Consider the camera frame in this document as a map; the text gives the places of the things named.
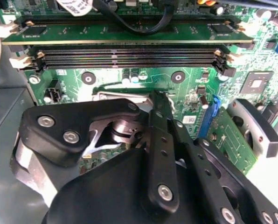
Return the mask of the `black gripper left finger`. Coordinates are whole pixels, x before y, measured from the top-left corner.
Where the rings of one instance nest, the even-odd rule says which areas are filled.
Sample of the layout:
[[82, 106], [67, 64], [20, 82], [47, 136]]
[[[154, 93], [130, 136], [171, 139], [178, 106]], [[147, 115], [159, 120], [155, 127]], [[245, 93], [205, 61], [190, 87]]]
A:
[[146, 210], [176, 212], [175, 143], [163, 95], [150, 94], [149, 112], [126, 98], [27, 109], [13, 150], [13, 174], [41, 194], [49, 209], [65, 184], [126, 151], [143, 149]]

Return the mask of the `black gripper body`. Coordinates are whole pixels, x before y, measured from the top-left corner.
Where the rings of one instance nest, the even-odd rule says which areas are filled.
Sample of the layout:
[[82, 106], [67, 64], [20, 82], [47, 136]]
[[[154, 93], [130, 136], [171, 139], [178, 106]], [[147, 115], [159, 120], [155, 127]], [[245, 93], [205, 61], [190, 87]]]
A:
[[174, 164], [180, 197], [176, 212], [146, 210], [147, 153], [126, 151], [65, 184], [45, 224], [219, 224], [193, 167]]

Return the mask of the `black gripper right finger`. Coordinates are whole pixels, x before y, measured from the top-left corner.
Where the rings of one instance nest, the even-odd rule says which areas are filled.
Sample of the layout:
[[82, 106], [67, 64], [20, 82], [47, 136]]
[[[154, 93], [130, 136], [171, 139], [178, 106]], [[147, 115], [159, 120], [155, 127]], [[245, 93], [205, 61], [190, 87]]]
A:
[[184, 125], [172, 119], [163, 95], [175, 143], [180, 205], [166, 224], [278, 224], [278, 209], [206, 139], [193, 140]]

